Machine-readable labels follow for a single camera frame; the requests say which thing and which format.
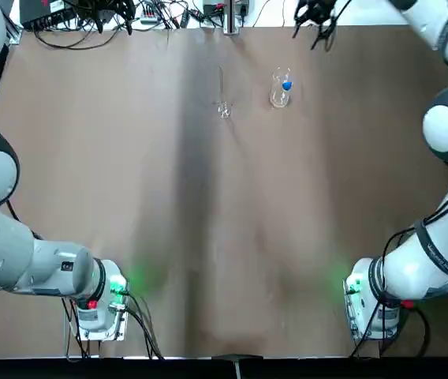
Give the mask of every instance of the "wire bundle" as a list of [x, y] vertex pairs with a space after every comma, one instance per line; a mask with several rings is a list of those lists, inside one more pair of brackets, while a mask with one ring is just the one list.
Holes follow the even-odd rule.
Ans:
[[[434, 213], [432, 213], [429, 217], [427, 217], [426, 219], [424, 219], [424, 223], [425, 225], [430, 225], [432, 223], [434, 223], [435, 221], [440, 220], [441, 218], [443, 218], [445, 215], [448, 214], [448, 199], [439, 206], [438, 209], [436, 209], [436, 211]], [[415, 231], [414, 227], [407, 227], [406, 229], [402, 230], [402, 231], [398, 231], [396, 233], [394, 233], [393, 235], [390, 236], [390, 238], [387, 240], [385, 247], [383, 248], [383, 252], [382, 252], [382, 289], [385, 291], [386, 288], [386, 278], [385, 278], [385, 256], [387, 253], [387, 250], [389, 249], [389, 245], [392, 243], [393, 240], [395, 240], [397, 237], [399, 237], [398, 239], [398, 244], [397, 246], [399, 246], [399, 244], [401, 243], [402, 238]], [[350, 358], [352, 358], [354, 355], [356, 355], [360, 349], [360, 347], [362, 346], [362, 344], [364, 343], [364, 341], [367, 339], [366, 336], [368, 335], [368, 331], [371, 327], [371, 324], [373, 322], [373, 317], [375, 317], [376, 312], [378, 311], [380, 305], [382, 305], [382, 323], [383, 323], [383, 327], [382, 327], [382, 343], [381, 346], [379, 348], [379, 354], [380, 356], [382, 356], [383, 353], [385, 353], [385, 351], [390, 347], [390, 344], [386, 344], [385, 342], [385, 304], [384, 301], [385, 299], [383, 299], [382, 301], [378, 301], [376, 303], [375, 308], [373, 309], [373, 312], [371, 314], [371, 317], [369, 319], [368, 324], [366, 325], [366, 329], [364, 330], [364, 334], [363, 337], [360, 339], [359, 343], [355, 346], [355, 349], [352, 351], [352, 353], [350, 354]], [[401, 308], [404, 310], [408, 310], [410, 313], [414, 312], [417, 313], [422, 322], [424, 323], [424, 341], [422, 343], [422, 348], [419, 350], [419, 353], [417, 354], [417, 357], [421, 357], [423, 356], [428, 348], [428, 345], [430, 343], [430, 339], [431, 339], [431, 328], [429, 326], [429, 323], [427, 321], [427, 318], [425, 316], [425, 314], [417, 307], [415, 307], [413, 304], [409, 304], [409, 302], [402, 302], [401, 303]], [[402, 327], [398, 329], [398, 334], [401, 332]]]

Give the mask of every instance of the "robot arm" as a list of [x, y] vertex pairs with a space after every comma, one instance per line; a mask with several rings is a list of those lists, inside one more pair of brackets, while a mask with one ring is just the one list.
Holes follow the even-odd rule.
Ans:
[[[448, 63], [448, 0], [390, 3]], [[423, 132], [430, 150], [448, 163], [448, 89], [439, 93], [427, 110]], [[347, 319], [354, 339], [362, 339], [365, 333], [367, 339], [382, 339], [384, 325], [385, 334], [392, 338], [397, 332], [401, 300], [448, 293], [448, 212], [444, 212], [448, 210], [448, 194], [442, 205], [439, 210], [444, 216], [417, 221], [412, 235], [387, 254], [384, 262], [382, 258], [363, 258], [344, 281]]]
[[[0, 205], [19, 180], [19, 160], [0, 134]], [[24, 224], [0, 212], [0, 290], [22, 295], [70, 297], [85, 339], [122, 340], [125, 317], [110, 305], [125, 305], [127, 283], [112, 261], [93, 258], [72, 242], [34, 238]]]

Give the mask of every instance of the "table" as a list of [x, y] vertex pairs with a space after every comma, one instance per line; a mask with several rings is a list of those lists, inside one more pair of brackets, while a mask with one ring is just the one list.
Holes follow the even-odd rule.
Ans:
[[[203, 9], [203, 0], [188, 1], [190, 8], [197, 6]], [[335, 6], [337, 12], [344, 6], [346, 0], [338, 0]], [[256, 26], [294, 26], [294, 11], [296, 9], [297, 0], [251, 0], [250, 12], [245, 20], [245, 26], [252, 27], [258, 19], [259, 12], [263, 8], [260, 19]], [[282, 19], [282, 7], [284, 8], [285, 22]], [[171, 9], [174, 15], [183, 12], [181, 6], [173, 5]], [[10, 18], [19, 24], [19, 0], [14, 0]], [[342, 14], [339, 22], [340, 25], [373, 25], [373, 24], [404, 24], [404, 19], [399, 15], [397, 10], [387, 0], [353, 0], [347, 10]], [[105, 29], [112, 29], [116, 22], [111, 21], [105, 26]], [[191, 18], [188, 28], [198, 28], [200, 24]]]
[[[329, 54], [309, 51], [313, 33], [122, 32], [86, 52], [26, 35], [13, 47], [0, 130], [21, 159], [17, 213], [119, 263], [167, 356], [347, 355], [342, 278], [448, 189], [420, 132], [448, 85], [442, 59], [405, 27], [342, 27]], [[268, 102], [277, 66], [293, 73], [283, 109]], [[448, 355], [448, 296], [426, 307], [430, 353]], [[0, 292], [0, 357], [63, 354], [62, 318], [58, 299]], [[415, 326], [396, 352], [416, 350]], [[130, 323], [103, 354], [145, 355], [142, 340]]]

